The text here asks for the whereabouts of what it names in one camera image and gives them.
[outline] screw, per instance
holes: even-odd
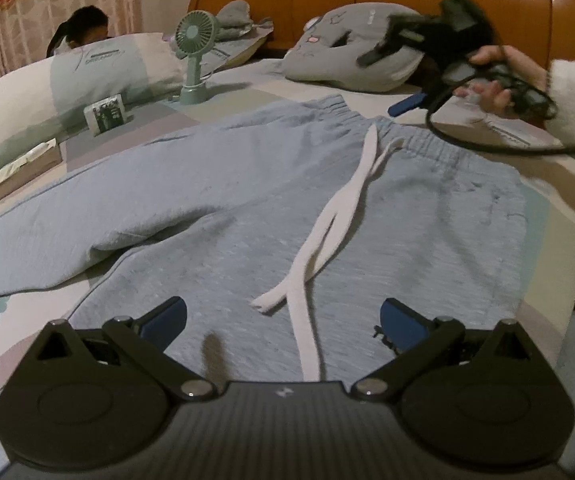
[[[357,390],[364,396],[372,397],[384,394],[387,391],[387,383],[382,379],[368,378],[361,379],[356,384]]]
[[[214,391],[212,383],[208,383],[203,379],[192,379],[190,381],[185,381],[181,387],[181,392],[183,392],[187,397],[192,399],[202,399]]]

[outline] gray cat pillow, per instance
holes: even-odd
[[[323,82],[357,92],[389,92],[416,70],[423,54],[403,47],[368,68],[357,58],[371,50],[387,31],[391,14],[418,14],[397,4],[361,3],[331,10],[283,59],[283,75],[294,81]]]

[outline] mint green fan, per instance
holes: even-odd
[[[201,79],[201,58],[213,49],[218,22],[206,10],[192,10],[176,28],[176,46],[187,56],[187,75],[180,90],[180,103],[195,105],[207,99],[207,87]]]

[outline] logo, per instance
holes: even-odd
[[[116,54],[121,54],[119,49],[115,50],[106,50],[105,52],[99,52],[97,54],[91,54],[88,59],[85,60],[85,64],[94,63],[95,61],[101,61],[103,59],[107,59],[108,57],[115,56]]]
[[[283,399],[286,399],[287,397],[291,397],[294,394],[294,390],[285,386],[283,389],[275,391],[275,394],[277,394],[279,397],[282,397]]]

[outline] black hair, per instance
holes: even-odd
[[[62,38],[66,41],[75,41],[78,44],[83,42],[83,38],[90,28],[107,27],[109,18],[107,14],[93,5],[81,7],[74,11],[66,22],[62,22],[56,29],[52,41],[47,47],[46,56],[54,54],[54,49],[61,44]]]

